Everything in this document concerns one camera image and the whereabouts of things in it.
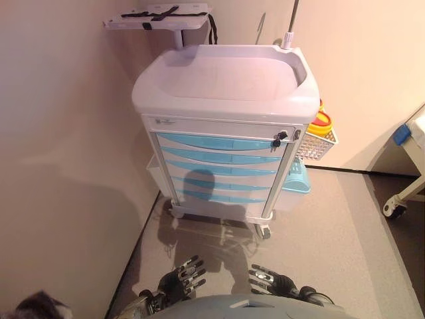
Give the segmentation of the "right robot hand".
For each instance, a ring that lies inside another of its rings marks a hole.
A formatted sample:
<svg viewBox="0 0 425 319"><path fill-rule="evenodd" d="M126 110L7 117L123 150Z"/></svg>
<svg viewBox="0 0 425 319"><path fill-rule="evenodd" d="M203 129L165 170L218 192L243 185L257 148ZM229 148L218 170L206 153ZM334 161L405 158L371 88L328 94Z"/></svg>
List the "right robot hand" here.
<svg viewBox="0 0 425 319"><path fill-rule="evenodd" d="M251 292L254 294L270 294L297 298L299 290L293 280L283 274L278 274L264 266L252 264L248 271Z"/></svg>

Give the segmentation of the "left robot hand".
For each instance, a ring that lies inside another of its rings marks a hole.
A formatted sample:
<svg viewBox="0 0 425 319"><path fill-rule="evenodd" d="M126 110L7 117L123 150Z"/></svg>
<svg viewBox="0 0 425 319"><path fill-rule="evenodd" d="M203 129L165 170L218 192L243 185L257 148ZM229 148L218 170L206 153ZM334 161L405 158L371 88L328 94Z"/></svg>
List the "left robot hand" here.
<svg viewBox="0 0 425 319"><path fill-rule="evenodd" d="M161 293L169 304L188 298L196 289L206 283L203 277L206 269L204 260L198 255L191 257L176 269L168 272L159 281L157 291Z"/></svg>

